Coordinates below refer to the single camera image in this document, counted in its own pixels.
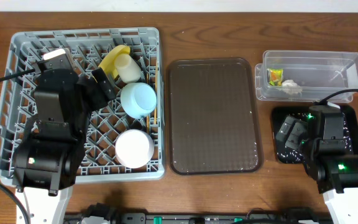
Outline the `yellow green snack wrapper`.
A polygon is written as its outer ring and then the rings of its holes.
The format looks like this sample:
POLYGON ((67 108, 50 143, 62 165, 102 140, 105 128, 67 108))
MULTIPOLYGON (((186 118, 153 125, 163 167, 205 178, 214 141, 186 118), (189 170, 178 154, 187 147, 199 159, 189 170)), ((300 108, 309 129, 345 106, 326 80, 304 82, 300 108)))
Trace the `yellow green snack wrapper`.
POLYGON ((272 86, 281 86, 283 81, 283 69, 268 68, 268 83, 272 86))

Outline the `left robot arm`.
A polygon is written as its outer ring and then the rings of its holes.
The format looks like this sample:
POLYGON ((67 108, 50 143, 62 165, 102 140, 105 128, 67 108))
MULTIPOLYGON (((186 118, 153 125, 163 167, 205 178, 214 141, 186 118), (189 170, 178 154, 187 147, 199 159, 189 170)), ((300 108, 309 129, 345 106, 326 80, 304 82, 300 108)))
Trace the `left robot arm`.
POLYGON ((91 114, 116 94, 102 69, 91 78, 78 75, 67 49, 44 54, 35 72, 37 112, 27 119, 12 159, 17 222, 62 223, 85 156, 91 114))

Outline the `white tissue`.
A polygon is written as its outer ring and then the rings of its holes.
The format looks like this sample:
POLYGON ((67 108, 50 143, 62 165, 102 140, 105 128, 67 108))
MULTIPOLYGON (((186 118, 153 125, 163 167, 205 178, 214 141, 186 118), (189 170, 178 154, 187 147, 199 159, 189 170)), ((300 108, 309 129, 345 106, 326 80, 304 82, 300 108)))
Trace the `white tissue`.
POLYGON ((295 83, 293 80, 285 80, 282 83, 282 91, 289 95, 297 95, 302 92, 302 87, 295 83))

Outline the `light blue bowl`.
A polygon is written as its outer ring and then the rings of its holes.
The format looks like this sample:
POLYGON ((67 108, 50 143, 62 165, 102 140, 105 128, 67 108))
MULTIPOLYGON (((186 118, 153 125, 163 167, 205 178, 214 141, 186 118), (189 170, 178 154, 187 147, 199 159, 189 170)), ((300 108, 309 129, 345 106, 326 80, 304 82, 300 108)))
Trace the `light blue bowl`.
POLYGON ((129 83, 121 91, 121 105, 132 118, 146 117, 156 107, 155 91, 146 83, 129 83))

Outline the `white bowl with food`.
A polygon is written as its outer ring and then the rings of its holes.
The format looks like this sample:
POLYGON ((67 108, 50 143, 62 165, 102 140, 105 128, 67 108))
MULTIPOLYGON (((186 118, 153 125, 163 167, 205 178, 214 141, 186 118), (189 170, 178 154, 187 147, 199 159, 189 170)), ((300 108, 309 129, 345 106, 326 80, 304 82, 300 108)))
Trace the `white bowl with food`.
POLYGON ((121 165, 137 169, 151 160, 154 154, 154 142, 147 133, 130 129, 117 137, 115 154, 121 165))

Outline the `grey dishwasher rack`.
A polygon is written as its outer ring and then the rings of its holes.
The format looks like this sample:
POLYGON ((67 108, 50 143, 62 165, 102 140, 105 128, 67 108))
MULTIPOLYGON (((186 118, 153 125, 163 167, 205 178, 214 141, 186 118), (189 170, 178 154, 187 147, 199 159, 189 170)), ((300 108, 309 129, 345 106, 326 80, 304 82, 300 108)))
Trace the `grey dishwasher rack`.
POLYGON ((85 143, 85 157, 77 172, 77 184, 102 182, 128 182, 157 180, 165 173, 164 152, 164 82, 161 67, 162 46, 158 29, 154 27, 48 30, 18 32, 11 38, 6 64, 6 75, 24 72, 24 76, 5 81, 0 96, 0 180, 11 185, 14 167, 12 156, 21 143, 28 118, 36 114, 33 99, 36 87, 32 65, 53 50, 68 49, 77 72, 90 76, 102 59, 118 45, 131 48, 131 56, 142 70, 143 82, 149 73, 149 85, 155 89, 155 66, 158 62, 158 109, 157 124, 154 112, 150 114, 149 135, 154 142, 151 160, 137 169, 121 165, 116 159, 117 137, 128 129, 146 132, 146 118, 128 116, 119 100, 95 111, 85 143))

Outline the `yellow plate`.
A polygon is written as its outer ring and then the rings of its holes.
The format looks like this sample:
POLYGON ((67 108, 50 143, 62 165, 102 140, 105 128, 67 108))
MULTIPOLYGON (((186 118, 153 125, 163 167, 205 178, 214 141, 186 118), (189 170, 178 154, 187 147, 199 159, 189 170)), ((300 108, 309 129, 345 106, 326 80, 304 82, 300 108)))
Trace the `yellow plate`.
POLYGON ((117 47, 113 48, 99 64, 98 68, 103 69, 104 73, 112 84, 115 84, 115 79, 118 77, 118 71, 114 65, 115 59, 121 54, 129 55, 130 52, 131 48, 129 46, 118 45, 117 47))

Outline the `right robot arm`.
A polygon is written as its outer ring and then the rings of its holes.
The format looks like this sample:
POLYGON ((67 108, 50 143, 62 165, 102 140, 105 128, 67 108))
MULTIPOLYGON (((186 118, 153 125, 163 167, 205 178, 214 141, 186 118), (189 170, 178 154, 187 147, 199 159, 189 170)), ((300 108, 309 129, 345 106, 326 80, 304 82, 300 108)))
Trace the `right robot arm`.
POLYGON ((358 223, 358 122, 350 106, 279 106, 271 114, 277 159, 303 165, 333 223, 358 223))

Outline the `white cup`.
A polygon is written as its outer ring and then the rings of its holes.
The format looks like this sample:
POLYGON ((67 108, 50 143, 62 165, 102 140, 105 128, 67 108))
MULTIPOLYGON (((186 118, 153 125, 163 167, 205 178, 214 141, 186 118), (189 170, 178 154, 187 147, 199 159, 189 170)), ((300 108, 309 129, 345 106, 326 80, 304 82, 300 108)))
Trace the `white cup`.
POLYGON ((137 82, 141 77, 141 70, 135 60, 128 54, 120 54, 114 61, 119 77, 124 83, 137 82))

